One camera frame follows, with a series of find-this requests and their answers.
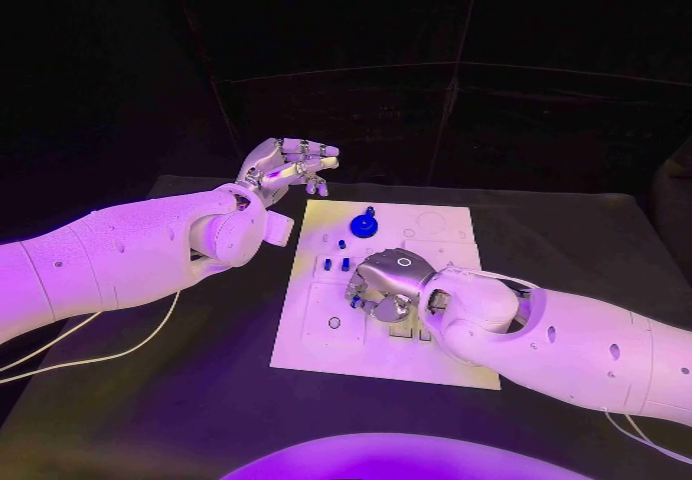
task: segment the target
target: white board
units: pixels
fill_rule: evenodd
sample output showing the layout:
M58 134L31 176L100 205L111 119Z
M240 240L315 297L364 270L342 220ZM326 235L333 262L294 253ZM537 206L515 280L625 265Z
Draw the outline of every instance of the white board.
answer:
M351 220L369 206L380 229L374 237L361 239L351 233ZM339 240L346 241L345 249ZM420 254L437 270L450 262L480 269L469 209L307 202L271 366L499 390L498 373L469 367L447 356L416 311L405 322L385 324L351 308L345 291L359 262L372 253L397 247ZM346 272L343 258L351 262Z

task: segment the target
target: black cloth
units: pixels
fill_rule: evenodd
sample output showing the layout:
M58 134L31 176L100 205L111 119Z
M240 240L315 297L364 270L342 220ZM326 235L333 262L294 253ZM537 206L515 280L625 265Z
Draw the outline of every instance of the black cloth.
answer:
M152 196L224 182L166 176ZM486 270L692 327L692 290L632 197L338 184L330 198L469 206ZM505 379L489 391L270 368L306 201L293 188L273 207L296 219L289 246L264 245L250 265L182 292L142 350L36 376L0 435L3 475L218 478L307 440L404 432L492 445L596 478L689 478L691 467L622 435L603 413ZM106 313L45 364L134 345L170 301ZM689 428L639 423L692 453Z

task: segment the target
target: circular hole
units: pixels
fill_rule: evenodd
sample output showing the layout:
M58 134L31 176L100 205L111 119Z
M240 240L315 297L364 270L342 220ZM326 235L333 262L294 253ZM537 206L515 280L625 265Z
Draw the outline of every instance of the circular hole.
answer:
M613 355L613 360L620 358L620 347L617 346L617 343L610 346L610 354Z

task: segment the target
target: hole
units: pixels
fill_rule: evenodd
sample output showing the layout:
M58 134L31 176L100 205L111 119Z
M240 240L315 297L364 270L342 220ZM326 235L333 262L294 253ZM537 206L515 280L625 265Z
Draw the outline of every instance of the hole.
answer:
M617 343L610 346L610 354L613 355L613 360L620 358L620 347L617 346Z

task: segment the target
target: robotic arm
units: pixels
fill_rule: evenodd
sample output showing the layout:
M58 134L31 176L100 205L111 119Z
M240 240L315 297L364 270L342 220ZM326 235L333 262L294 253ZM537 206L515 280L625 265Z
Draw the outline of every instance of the robotic arm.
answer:
M368 289L384 294L381 302L362 300ZM503 275L454 266L436 272L401 248L358 266L346 299L385 322L404 320L417 307L456 360L545 395L692 426L692 332ZM508 333L512 321L524 326Z
M74 315L143 305L245 265L263 240L284 246L293 220L267 211L290 185L328 195L319 170L339 150L269 139L235 183L93 212L46 235L0 245L0 343Z

